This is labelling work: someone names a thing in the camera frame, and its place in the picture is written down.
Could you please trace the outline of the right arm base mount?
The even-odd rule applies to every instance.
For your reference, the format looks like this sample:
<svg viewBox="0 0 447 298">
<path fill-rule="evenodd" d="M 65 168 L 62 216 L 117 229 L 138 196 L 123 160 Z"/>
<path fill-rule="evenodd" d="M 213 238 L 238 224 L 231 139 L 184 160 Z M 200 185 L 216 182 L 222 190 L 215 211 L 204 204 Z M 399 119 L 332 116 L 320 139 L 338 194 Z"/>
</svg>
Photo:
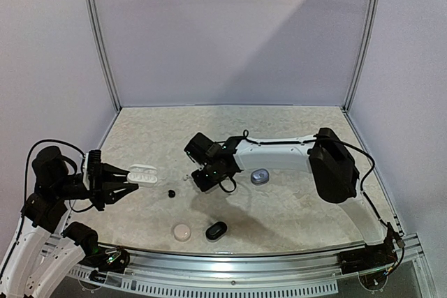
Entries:
<svg viewBox="0 0 447 298">
<path fill-rule="evenodd" d="M 386 239 L 382 244 L 343 251 L 337 255 L 343 274 L 366 270 L 379 271 L 383 276 L 393 273 L 403 261 L 405 243 L 403 239 Z"/>
</svg>

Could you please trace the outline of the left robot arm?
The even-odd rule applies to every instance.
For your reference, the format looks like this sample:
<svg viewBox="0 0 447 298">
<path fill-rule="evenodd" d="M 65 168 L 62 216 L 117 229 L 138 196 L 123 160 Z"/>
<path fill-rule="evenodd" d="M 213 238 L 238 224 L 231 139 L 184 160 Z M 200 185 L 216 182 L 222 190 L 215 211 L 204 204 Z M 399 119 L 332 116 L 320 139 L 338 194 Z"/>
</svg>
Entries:
<svg viewBox="0 0 447 298">
<path fill-rule="evenodd" d="M 98 233 L 73 221 L 61 226 L 71 200 L 88 200 L 103 211 L 139 186 L 129 181 L 129 171 L 102 162 L 101 151 L 81 153 L 77 165 L 62 154 L 61 140 L 47 145 L 25 170 L 35 175 L 34 191 L 24 196 L 20 219 L 1 263 L 2 297 L 50 297 L 72 268 L 84 265 L 99 273 L 124 273 L 129 252 L 121 246 L 101 247 Z"/>
</svg>

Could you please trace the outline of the purple charging case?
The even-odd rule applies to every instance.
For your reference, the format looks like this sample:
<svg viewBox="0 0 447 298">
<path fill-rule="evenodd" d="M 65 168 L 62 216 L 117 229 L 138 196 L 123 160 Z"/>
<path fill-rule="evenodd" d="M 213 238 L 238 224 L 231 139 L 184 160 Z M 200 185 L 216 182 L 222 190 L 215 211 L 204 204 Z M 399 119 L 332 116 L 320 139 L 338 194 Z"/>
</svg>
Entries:
<svg viewBox="0 0 447 298">
<path fill-rule="evenodd" d="M 253 185 L 263 185 L 269 182 L 270 173 L 266 169 L 254 170 L 250 175 L 250 181 Z"/>
</svg>

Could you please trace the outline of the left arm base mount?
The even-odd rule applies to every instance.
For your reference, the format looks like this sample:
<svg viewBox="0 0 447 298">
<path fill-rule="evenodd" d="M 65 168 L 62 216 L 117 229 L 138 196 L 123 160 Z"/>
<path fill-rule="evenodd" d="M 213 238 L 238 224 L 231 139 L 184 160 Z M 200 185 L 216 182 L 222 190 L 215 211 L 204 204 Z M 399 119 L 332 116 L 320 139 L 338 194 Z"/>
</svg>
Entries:
<svg viewBox="0 0 447 298">
<path fill-rule="evenodd" d="M 123 274 L 129 263 L 130 253 L 123 246 L 98 246 L 96 253 L 85 256 L 78 265 Z"/>
</svg>

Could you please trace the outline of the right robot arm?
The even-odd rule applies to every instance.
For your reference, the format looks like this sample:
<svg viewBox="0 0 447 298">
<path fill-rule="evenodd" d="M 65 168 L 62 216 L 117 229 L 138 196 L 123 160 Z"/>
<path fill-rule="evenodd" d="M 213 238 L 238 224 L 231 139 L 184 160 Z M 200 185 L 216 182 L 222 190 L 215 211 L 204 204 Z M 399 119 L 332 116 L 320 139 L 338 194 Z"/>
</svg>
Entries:
<svg viewBox="0 0 447 298">
<path fill-rule="evenodd" d="M 295 170 L 311 174 L 318 196 L 335 204 L 351 219 L 368 246 L 361 261 L 376 267 L 388 256 L 384 243 L 392 226 L 380 217 L 366 194 L 361 174 L 351 154 L 365 151 L 338 138 L 331 128 L 320 128 L 314 135 L 283 139 L 256 139 L 249 131 L 223 142 L 196 133 L 184 148 L 197 166 L 192 172 L 196 186 L 204 193 L 245 170 Z"/>
</svg>

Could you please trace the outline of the white charging case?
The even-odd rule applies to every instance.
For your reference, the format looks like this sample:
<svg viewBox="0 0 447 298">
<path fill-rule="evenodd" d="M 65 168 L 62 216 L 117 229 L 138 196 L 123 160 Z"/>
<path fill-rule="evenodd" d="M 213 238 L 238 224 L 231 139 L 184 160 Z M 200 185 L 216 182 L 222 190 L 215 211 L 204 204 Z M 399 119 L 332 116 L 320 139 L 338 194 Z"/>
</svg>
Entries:
<svg viewBox="0 0 447 298">
<path fill-rule="evenodd" d="M 129 167 L 127 181 L 142 187 L 150 187 L 158 181 L 158 170 L 152 165 L 133 164 Z"/>
</svg>

